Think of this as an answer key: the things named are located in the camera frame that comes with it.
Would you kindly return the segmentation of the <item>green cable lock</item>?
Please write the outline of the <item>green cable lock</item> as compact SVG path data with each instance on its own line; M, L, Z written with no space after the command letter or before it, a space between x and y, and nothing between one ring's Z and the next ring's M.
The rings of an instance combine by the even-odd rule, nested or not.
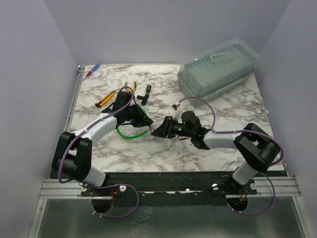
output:
M146 135L148 132L150 132L150 129L148 127L131 127L128 128L128 126L120 126L116 129L117 134L122 137L123 139L137 139L141 136Z

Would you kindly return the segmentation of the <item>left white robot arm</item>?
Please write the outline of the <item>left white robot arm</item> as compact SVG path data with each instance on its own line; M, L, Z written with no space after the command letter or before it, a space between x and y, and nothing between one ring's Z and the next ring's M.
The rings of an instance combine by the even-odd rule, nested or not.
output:
M119 91L115 102L84 128L71 133L63 132L53 157L52 170L60 183L72 180L93 185L99 196L109 192L106 174L92 166L92 148L106 134L127 124L135 128L153 127L153 120L135 102L134 94Z

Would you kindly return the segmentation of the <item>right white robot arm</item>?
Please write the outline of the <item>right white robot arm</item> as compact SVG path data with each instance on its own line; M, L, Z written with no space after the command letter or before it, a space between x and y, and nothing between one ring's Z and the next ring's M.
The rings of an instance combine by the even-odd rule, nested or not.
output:
M184 112L181 122L166 116L151 135L168 139L186 137L196 148L203 150L237 149L245 162L234 171L228 181L228 189L233 194L245 190L250 179L258 173L266 172L278 154L282 154L280 145L254 123L247 124L242 130L216 132L203 127L193 111Z

